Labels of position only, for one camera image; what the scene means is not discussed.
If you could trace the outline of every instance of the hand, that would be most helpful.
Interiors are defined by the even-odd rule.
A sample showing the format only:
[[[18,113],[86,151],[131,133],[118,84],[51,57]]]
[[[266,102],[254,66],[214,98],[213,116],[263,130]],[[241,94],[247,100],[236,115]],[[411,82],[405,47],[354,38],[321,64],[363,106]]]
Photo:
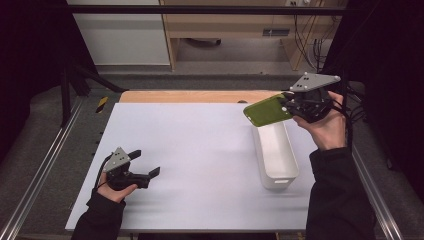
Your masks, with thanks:
[[[343,96],[330,91],[328,94],[338,103],[343,102]],[[346,146],[346,119],[343,114],[334,109],[325,118],[314,123],[308,123],[299,116],[293,116],[293,120],[299,127],[306,129],[312,135],[312,139],[321,151]]]
[[[106,173],[102,173],[100,176],[100,187],[97,189],[97,192],[102,195],[103,197],[112,200],[114,202],[120,203],[122,199],[124,199],[126,196],[130,195],[132,192],[134,192],[135,189],[137,189],[137,184],[133,184],[128,186],[127,188],[121,190],[121,191],[115,191],[112,188],[109,187],[109,185],[102,184],[105,183],[106,180]]]

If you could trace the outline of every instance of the black curtain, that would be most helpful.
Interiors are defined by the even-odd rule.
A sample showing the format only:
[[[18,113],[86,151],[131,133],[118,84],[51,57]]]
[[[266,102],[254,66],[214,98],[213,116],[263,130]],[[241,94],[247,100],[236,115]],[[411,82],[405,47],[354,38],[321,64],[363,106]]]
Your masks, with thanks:
[[[389,167],[403,171],[424,201],[422,3],[351,0],[350,6],[368,11],[343,18],[324,71],[364,83],[364,107]]]
[[[97,73],[71,13],[47,11],[66,0],[6,0],[0,7],[0,162],[29,116],[31,98],[60,85],[65,68]],[[73,82],[88,88],[82,76]]]

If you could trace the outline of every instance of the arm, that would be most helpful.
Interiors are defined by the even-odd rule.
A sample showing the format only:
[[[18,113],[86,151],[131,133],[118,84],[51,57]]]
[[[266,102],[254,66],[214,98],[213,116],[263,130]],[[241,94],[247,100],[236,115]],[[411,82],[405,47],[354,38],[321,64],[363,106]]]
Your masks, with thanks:
[[[375,239],[373,209],[346,147],[310,155],[315,184],[311,190],[308,239]]]
[[[104,173],[101,182],[106,182]],[[122,191],[114,191],[107,184],[94,188],[91,199],[87,202],[88,210],[78,220],[72,240],[116,240],[125,208],[123,199],[136,188],[135,184]]]
[[[329,92],[341,103],[343,97]],[[297,116],[318,146],[310,155],[315,184],[311,190],[308,239],[375,239],[373,209],[345,144],[346,119],[336,110],[314,123]]]

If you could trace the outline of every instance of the gray gripper mount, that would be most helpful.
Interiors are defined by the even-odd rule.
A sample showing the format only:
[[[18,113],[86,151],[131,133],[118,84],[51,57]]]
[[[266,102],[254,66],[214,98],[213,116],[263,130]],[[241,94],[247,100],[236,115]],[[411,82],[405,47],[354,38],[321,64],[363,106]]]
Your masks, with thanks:
[[[340,81],[339,76],[322,75],[305,72],[303,76],[290,87],[292,92],[309,92]]]
[[[110,172],[111,170],[118,168],[127,162],[131,161],[131,158],[121,147],[118,147],[115,152],[112,153],[110,159],[103,168],[103,172]]]

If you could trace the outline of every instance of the floor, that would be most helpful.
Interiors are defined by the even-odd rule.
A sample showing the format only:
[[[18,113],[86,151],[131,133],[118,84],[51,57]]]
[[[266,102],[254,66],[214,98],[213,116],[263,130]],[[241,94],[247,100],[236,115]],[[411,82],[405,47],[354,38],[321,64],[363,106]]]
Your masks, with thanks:
[[[307,63],[291,71],[279,40],[226,40],[216,46],[190,39],[182,41],[175,71],[167,66],[129,68],[99,66],[102,75],[130,89],[270,89],[291,86],[303,72],[313,72]],[[49,166],[44,179],[36,179],[49,148],[60,131],[60,89],[52,88],[32,99],[31,115],[25,128],[0,168],[0,226],[4,228],[33,181],[42,188],[18,223],[21,239],[69,239],[64,230],[72,203],[78,195],[93,154],[101,141],[113,103],[119,94],[89,80],[92,92],[76,97],[81,113]],[[354,84],[358,91],[361,84]],[[108,96],[102,113],[95,113],[99,100]],[[355,125],[354,141],[378,189],[398,224],[404,239],[424,239],[424,206],[400,172],[387,169],[384,153],[366,122]],[[376,227],[378,239],[386,239]],[[303,239],[301,232],[281,234],[280,239]]]

